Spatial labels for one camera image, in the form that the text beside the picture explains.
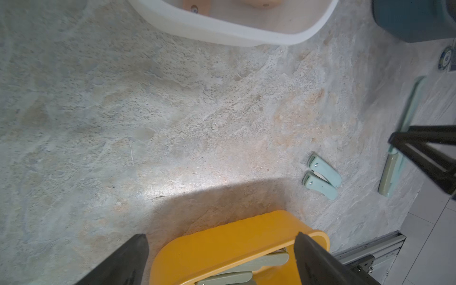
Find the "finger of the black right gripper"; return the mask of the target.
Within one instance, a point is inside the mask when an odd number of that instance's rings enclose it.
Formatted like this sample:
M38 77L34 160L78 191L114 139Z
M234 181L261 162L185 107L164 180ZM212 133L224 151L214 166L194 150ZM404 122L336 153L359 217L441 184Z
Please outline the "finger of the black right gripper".
M392 133L388 142L443 192L448 195L456 193L455 158L432 146L455 146L454 125L411 126L408 131Z

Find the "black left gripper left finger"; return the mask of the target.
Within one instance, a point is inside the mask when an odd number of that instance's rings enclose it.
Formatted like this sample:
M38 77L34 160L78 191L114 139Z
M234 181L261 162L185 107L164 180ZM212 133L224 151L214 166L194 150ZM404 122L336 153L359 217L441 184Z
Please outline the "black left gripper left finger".
M136 234L76 285L140 285L149 256L145 234Z

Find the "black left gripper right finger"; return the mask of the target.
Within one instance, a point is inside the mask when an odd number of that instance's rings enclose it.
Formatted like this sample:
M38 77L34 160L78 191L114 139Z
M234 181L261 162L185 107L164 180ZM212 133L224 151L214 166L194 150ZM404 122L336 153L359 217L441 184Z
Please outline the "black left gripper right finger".
M303 285L377 285L368 274L375 258L367 255L349 264L342 264L308 235L298 233L294 256Z

